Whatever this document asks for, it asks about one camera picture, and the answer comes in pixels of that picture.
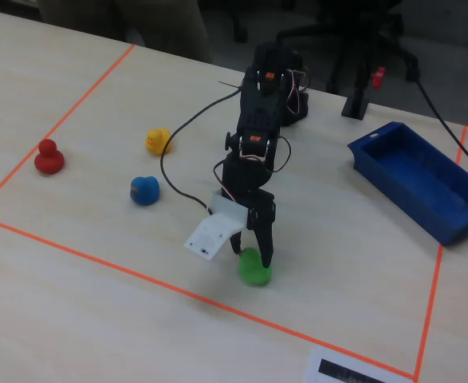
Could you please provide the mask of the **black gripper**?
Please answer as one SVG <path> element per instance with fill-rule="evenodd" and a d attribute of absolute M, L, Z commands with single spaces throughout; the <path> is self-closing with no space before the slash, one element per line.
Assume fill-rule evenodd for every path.
<path fill-rule="evenodd" d="M 241 159 L 230 153 L 222 166 L 222 182 L 234 200 L 248 209 L 247 228 L 253 230 L 263 267 L 270 267 L 273 257 L 273 222 L 276 215 L 274 195 L 262 189 L 270 179 L 265 165 L 256 160 Z M 230 237 L 236 255 L 241 255 L 242 233 Z"/>

